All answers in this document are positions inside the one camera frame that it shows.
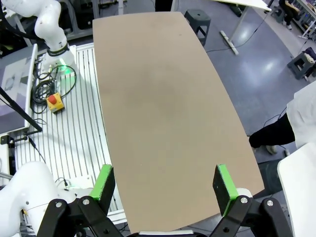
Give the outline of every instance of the slotted metal plate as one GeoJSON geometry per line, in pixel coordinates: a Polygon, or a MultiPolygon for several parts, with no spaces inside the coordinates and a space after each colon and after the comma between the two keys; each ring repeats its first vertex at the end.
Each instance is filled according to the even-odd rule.
{"type": "MultiPolygon", "coordinates": [[[[33,113],[32,118],[43,123],[43,132],[31,135],[31,138],[43,155],[54,179],[90,175],[95,183],[102,165],[111,164],[111,160],[103,124],[94,47],[92,43],[72,46],[71,51],[76,58],[77,82],[74,89],[63,98],[65,110],[57,114],[53,114],[49,109],[38,115],[33,113]]],[[[68,73],[66,70],[61,73],[57,91],[64,94],[74,83],[74,73],[68,73]]],[[[16,143],[15,154],[17,169],[30,161],[42,161],[28,140],[16,143]]],[[[115,224],[126,221],[117,188],[109,217],[115,224]]]]}

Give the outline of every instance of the yellow emergency stop box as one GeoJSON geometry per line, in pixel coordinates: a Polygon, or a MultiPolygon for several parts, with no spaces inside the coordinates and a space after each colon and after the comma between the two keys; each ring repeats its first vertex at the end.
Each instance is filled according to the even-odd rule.
{"type": "Polygon", "coordinates": [[[57,92],[46,98],[49,109],[55,114],[65,108],[60,94],[57,92]]]}

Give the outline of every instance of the stool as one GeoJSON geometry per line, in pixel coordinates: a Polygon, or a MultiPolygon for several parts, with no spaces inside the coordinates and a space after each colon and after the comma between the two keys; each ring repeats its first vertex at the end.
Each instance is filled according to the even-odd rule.
{"type": "Polygon", "coordinates": [[[197,38],[201,42],[201,44],[204,46],[206,43],[206,38],[209,30],[209,25],[211,23],[211,18],[202,10],[199,9],[189,9],[184,14],[184,17],[188,20],[190,26],[192,27],[193,31],[197,35],[197,38]],[[198,37],[198,32],[201,31],[201,33],[204,35],[204,37],[200,38],[198,37]]]}
{"type": "Polygon", "coordinates": [[[300,53],[296,58],[287,64],[287,67],[294,73],[296,79],[301,79],[305,76],[308,69],[310,69],[314,63],[310,63],[305,57],[304,53],[300,53]]]}
{"type": "Polygon", "coordinates": [[[276,22],[281,23],[284,20],[285,12],[280,6],[275,6],[271,16],[275,18],[276,22]]]}

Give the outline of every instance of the white shoe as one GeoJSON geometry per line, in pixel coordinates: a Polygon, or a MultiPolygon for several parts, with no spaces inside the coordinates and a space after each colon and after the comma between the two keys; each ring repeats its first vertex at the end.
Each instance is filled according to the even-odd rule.
{"type": "Polygon", "coordinates": [[[277,153],[277,147],[276,146],[266,146],[267,151],[271,154],[271,155],[275,155],[277,153]]]}

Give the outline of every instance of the red button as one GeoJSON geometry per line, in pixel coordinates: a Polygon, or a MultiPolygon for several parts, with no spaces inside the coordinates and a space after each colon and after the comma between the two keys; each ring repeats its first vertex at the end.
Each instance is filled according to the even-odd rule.
{"type": "Polygon", "coordinates": [[[50,95],[48,101],[53,105],[57,103],[57,100],[54,95],[50,95]]]}

